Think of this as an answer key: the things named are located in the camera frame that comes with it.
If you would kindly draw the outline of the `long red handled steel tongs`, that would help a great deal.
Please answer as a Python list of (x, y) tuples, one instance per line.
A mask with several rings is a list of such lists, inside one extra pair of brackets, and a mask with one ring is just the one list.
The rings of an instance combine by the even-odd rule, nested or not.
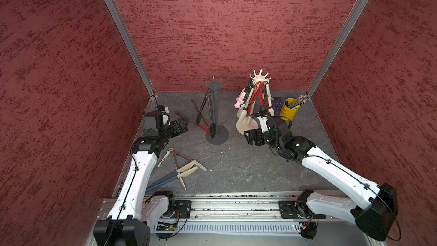
[(184, 122), (189, 122), (191, 124), (196, 125), (198, 128), (206, 131), (208, 134), (211, 133), (211, 127), (208, 124), (208, 122), (206, 121), (206, 119), (203, 117), (203, 115), (201, 114), (200, 108), (197, 106), (196, 102), (194, 100), (191, 99), (191, 102), (193, 103), (196, 111), (198, 112), (198, 115), (196, 116), (196, 121), (189, 119), (187, 117), (185, 117), (184, 115), (182, 115), (180, 112), (178, 111), (174, 111), (174, 113), (180, 117)]

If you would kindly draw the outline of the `red looped long steel tongs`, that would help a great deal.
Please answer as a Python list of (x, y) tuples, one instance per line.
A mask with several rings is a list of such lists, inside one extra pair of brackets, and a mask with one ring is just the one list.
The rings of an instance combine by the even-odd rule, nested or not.
[(259, 101), (261, 103), (261, 111), (262, 112), (267, 111), (268, 110), (268, 105), (267, 105), (267, 101), (266, 101), (266, 88), (265, 88), (265, 86), (263, 88), (262, 96), (257, 96), (257, 99), (259, 99)]

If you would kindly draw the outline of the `scalloped steel serving tongs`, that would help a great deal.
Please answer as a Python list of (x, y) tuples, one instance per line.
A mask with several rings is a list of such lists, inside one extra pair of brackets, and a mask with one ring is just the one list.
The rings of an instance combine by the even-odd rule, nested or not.
[(244, 97), (244, 103), (241, 105), (237, 114), (237, 117), (239, 118), (238, 119), (239, 123), (243, 122), (244, 118), (247, 116), (247, 108), (249, 106), (249, 102), (253, 94), (253, 91), (254, 91), (253, 87), (249, 87), (249, 90)]

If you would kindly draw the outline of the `dark grey utensil rack stand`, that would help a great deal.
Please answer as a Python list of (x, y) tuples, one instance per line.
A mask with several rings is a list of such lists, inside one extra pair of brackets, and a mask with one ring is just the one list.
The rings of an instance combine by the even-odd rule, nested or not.
[(209, 118), (211, 121), (210, 135), (206, 137), (207, 141), (213, 145), (224, 144), (229, 137), (227, 128), (219, 124), (219, 104), (218, 104), (218, 90), (221, 89), (221, 79), (216, 80), (212, 76), (212, 81), (207, 81), (207, 103), (209, 110)]

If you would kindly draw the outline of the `cream blue handled tongs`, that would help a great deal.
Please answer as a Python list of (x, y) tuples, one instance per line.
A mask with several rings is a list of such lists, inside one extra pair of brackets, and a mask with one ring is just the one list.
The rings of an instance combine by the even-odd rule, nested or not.
[(176, 179), (180, 180), (183, 187), (186, 189), (186, 185), (183, 181), (183, 178), (196, 172), (197, 169), (201, 169), (205, 172), (207, 171), (206, 167), (204, 167), (202, 164), (198, 163), (197, 160), (193, 160), (193, 161), (189, 162), (188, 164), (182, 166), (181, 168), (176, 169), (173, 173), (168, 174), (165, 177), (161, 178), (160, 180), (149, 185), (146, 189), (146, 192), (152, 192), (152, 191), (158, 190), (159, 188), (163, 187), (164, 185), (166, 185), (172, 181), (175, 181)]

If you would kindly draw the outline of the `pink handled tweezers tongs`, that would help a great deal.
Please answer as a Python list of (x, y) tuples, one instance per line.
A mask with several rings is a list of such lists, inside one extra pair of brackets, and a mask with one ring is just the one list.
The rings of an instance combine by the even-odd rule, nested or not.
[(234, 107), (239, 109), (241, 105), (244, 103), (244, 99), (246, 95), (249, 93), (250, 85), (247, 85), (239, 94), (239, 96), (236, 99), (236, 103), (234, 104)]

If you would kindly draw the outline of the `small red silicone tongs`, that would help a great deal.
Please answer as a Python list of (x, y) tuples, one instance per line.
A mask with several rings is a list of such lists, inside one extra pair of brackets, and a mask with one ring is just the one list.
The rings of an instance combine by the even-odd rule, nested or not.
[(265, 86), (264, 82), (258, 82), (256, 83), (255, 87), (253, 88), (253, 93), (251, 94), (250, 98), (248, 98), (247, 102), (247, 116), (250, 116), (252, 114), (253, 104), (257, 100), (257, 96), (262, 96), (263, 88)]

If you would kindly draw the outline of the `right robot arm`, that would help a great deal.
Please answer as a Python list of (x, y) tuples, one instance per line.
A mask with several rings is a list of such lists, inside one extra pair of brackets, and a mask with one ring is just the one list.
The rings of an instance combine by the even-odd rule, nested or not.
[(291, 132), (291, 121), (268, 113), (256, 113), (260, 128), (243, 134), (250, 145), (267, 145), (288, 162), (312, 170), (343, 192), (346, 197), (330, 197), (304, 190), (295, 201), (295, 210), (309, 223), (317, 215), (332, 216), (355, 224), (376, 241), (389, 239), (389, 231), (397, 225), (397, 190), (388, 183), (366, 179), (327, 155), (320, 147)]

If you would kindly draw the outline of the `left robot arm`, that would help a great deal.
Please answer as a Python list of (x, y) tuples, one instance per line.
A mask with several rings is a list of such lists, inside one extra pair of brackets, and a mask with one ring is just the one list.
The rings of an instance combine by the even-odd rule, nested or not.
[(167, 196), (155, 196), (148, 204), (151, 216), (142, 218), (143, 199), (159, 155), (170, 139), (187, 131), (187, 124), (182, 119), (171, 121), (165, 106), (146, 113), (142, 121), (143, 135), (131, 147), (132, 161), (120, 195), (107, 218), (94, 225), (99, 246), (149, 245), (153, 224), (169, 209)]

